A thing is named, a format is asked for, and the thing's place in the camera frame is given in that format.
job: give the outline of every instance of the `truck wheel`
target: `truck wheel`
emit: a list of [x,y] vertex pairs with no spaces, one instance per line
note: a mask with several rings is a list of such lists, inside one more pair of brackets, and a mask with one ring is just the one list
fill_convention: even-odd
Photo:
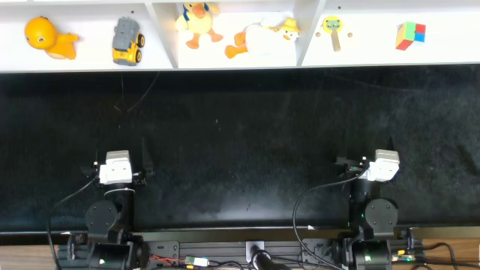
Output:
[[137,50],[135,55],[135,62],[140,63],[140,61],[142,61],[142,52],[140,52],[140,50]]
[[138,47],[139,48],[142,48],[145,46],[145,37],[143,36],[143,34],[139,34],[138,35]]

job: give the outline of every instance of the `blue block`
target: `blue block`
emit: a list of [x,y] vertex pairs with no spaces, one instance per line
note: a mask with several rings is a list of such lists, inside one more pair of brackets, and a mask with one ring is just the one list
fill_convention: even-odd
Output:
[[415,33],[415,41],[425,42],[425,34]]

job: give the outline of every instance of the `black tabletop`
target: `black tabletop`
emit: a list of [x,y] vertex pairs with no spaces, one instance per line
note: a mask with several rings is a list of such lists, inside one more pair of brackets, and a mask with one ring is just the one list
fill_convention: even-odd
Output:
[[[382,195],[400,225],[479,224],[477,65],[163,72],[127,112],[156,74],[0,76],[0,231],[44,231],[87,182],[81,166],[127,149],[139,168],[142,137],[156,177],[136,192],[136,230],[291,226],[298,196],[337,180],[343,132],[349,158],[393,139],[400,173]],[[345,227],[347,196],[312,193],[299,223]],[[52,227],[85,229],[102,198],[88,188]]]

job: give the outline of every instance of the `metal bracket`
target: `metal bracket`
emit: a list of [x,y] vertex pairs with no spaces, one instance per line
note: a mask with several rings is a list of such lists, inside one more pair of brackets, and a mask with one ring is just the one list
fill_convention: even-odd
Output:
[[[325,259],[326,261],[329,261],[333,263],[332,256],[329,254],[323,255],[328,249],[332,246],[332,240],[329,239],[318,239],[318,238],[306,238],[303,239],[303,243],[307,248],[315,255],[317,255],[320,258]],[[315,259],[313,256],[311,256],[306,250],[301,251],[301,261],[304,263],[320,263],[318,259]],[[315,269],[316,266],[309,266],[309,265],[303,265],[306,269]]]
[[246,241],[245,242],[245,259],[247,263],[252,261],[252,248],[257,247],[260,250],[265,250],[265,242],[264,241]]
[[[180,244],[177,241],[147,241],[146,244],[150,248],[150,253],[158,255],[159,257],[178,259],[180,254]],[[171,262],[172,267],[177,266],[177,262]],[[160,260],[151,260],[147,265],[146,270],[156,267],[169,267],[166,263]]]

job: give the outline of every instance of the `yellow and gray toy truck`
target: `yellow and gray toy truck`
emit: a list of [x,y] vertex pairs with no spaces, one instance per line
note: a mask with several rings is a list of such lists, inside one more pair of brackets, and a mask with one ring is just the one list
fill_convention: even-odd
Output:
[[145,45],[145,37],[140,34],[138,23],[130,18],[118,19],[113,37],[113,62],[119,65],[134,66],[142,60],[140,48]]

